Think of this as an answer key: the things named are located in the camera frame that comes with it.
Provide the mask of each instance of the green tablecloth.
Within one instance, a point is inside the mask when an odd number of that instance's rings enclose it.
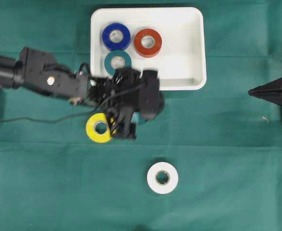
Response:
[[[282,231],[281,110],[247,94],[282,77],[282,0],[0,0],[0,54],[28,46],[77,69],[89,60],[91,14],[116,3],[199,8],[206,85],[165,92],[164,111],[136,141],[93,143],[85,117],[0,124],[0,231]],[[1,91],[0,119],[86,111]],[[146,182],[161,160],[179,173],[168,195]]]

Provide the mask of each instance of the white tray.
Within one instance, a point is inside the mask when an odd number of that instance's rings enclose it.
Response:
[[[160,90],[198,90],[207,80],[202,13],[194,7],[98,9],[91,17],[90,63],[95,76],[109,76],[104,58],[110,52],[102,42],[102,31],[111,23],[122,23],[131,33],[125,50],[132,67],[157,69]],[[152,58],[144,58],[134,48],[135,34],[145,28],[158,31],[162,48]]]

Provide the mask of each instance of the white tape roll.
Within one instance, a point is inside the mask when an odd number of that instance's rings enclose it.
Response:
[[[157,176],[160,172],[164,172],[168,176],[167,182],[158,182]],[[148,170],[147,183],[152,191],[159,194],[167,194],[176,188],[178,183],[178,173],[173,165],[166,162],[158,162]]]

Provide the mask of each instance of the red tape roll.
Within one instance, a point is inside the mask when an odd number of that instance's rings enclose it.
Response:
[[[145,36],[152,37],[154,39],[154,45],[150,48],[146,48],[142,45],[142,38]],[[135,50],[136,52],[145,57],[150,58],[158,54],[161,50],[162,38],[160,34],[153,29],[140,30],[135,36]]]

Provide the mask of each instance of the tape roll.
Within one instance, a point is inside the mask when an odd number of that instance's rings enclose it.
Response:
[[[160,172],[164,172],[168,176],[165,183],[160,183],[157,176]],[[172,192],[178,184],[178,173],[173,165],[166,162],[155,163],[147,173],[147,183],[152,191],[159,194],[168,194]]]
[[[121,66],[118,66],[117,68],[131,66],[132,64],[131,58],[126,52],[121,50],[111,51],[104,59],[104,67],[111,76],[114,75],[115,69],[117,69],[113,65],[113,61],[116,61],[118,59],[122,59],[123,64]]]
[[[145,58],[157,55],[161,50],[161,46],[162,38],[160,34],[153,29],[141,30],[135,36],[135,50],[139,55]]]
[[[126,26],[120,23],[113,23],[103,30],[102,41],[110,51],[125,50],[130,44],[131,35]]]
[[[106,131],[102,134],[96,131],[97,125],[103,123],[106,126]],[[93,114],[86,123],[86,133],[88,137],[97,143],[106,143],[112,139],[107,118],[104,113]]]

